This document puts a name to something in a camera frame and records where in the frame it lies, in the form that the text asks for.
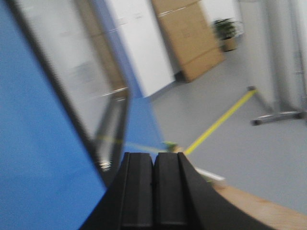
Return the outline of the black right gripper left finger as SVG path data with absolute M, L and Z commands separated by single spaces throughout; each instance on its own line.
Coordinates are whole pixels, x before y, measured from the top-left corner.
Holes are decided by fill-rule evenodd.
M 104 196 L 82 230 L 152 230 L 153 163 L 148 153 L 125 153 Z

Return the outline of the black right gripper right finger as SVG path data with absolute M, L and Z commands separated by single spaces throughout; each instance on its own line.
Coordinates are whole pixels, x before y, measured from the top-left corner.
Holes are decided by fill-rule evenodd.
M 158 230 L 271 229 L 216 192 L 183 153 L 159 153 L 154 180 Z

